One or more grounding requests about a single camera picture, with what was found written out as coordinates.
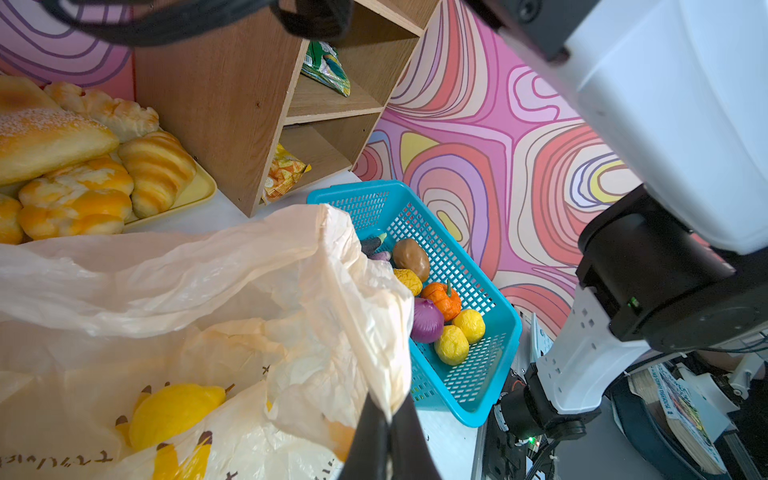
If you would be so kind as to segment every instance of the white tabletop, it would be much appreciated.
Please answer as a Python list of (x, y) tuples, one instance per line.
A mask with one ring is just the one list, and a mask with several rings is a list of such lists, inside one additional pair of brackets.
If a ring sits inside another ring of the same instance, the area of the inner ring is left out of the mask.
[[(289, 192), (280, 201), (259, 210), (252, 218), (246, 217), (224, 194), (217, 191), (214, 198), (203, 205), (127, 231), (205, 233), (223, 230), (259, 220), (288, 205), (304, 204), (307, 195), (313, 190), (359, 181), (351, 172), (340, 172), (308, 187)], [(443, 480), (469, 480), (472, 477), (478, 430), (464, 426), (450, 412), (419, 410), (418, 414), (432, 460)]]

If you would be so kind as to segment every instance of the swirl pattern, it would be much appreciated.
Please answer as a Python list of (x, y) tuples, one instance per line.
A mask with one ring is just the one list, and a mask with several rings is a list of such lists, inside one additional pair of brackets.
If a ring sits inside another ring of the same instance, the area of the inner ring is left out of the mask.
[(568, 103), (458, 0), (446, 0), (355, 168), (424, 200), (519, 310), (553, 333), (578, 235), (639, 184)]
[[(127, 6), (84, 7), (64, 2), (76, 18), (121, 22)], [(131, 50), (96, 40), (54, 20), (33, 0), (0, 0), (0, 71), (31, 78), (39, 84), (68, 81), (84, 88), (133, 99)]]

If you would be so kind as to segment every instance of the green snack bag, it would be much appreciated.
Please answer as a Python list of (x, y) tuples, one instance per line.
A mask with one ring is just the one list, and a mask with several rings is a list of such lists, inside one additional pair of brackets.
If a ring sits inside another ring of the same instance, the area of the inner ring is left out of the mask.
[(349, 97), (349, 79), (341, 68), (336, 49), (324, 41), (310, 42), (301, 73)]

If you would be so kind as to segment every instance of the teal plastic basket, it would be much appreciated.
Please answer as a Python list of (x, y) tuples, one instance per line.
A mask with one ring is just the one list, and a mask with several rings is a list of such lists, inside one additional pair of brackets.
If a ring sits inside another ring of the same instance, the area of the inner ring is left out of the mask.
[(403, 238), (416, 240), (429, 255), (432, 271), (427, 283), (451, 280), (462, 308), (483, 315), (485, 336), (469, 347), (469, 357), (461, 365), (448, 366), (431, 344), (411, 340), (411, 395), (417, 409), (449, 410), (470, 427), (485, 423), (498, 401), (522, 332), (512, 305), (403, 182), (337, 185), (312, 192), (307, 203), (330, 204), (349, 213), (361, 240), (386, 232), (377, 251), (392, 251)]

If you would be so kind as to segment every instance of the brown potato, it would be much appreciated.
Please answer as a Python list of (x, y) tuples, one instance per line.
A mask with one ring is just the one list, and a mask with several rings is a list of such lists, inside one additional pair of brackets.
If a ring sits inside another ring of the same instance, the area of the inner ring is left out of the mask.
[(392, 259), (398, 268), (411, 270), (422, 282), (429, 278), (429, 257), (416, 240), (404, 238), (396, 243)]

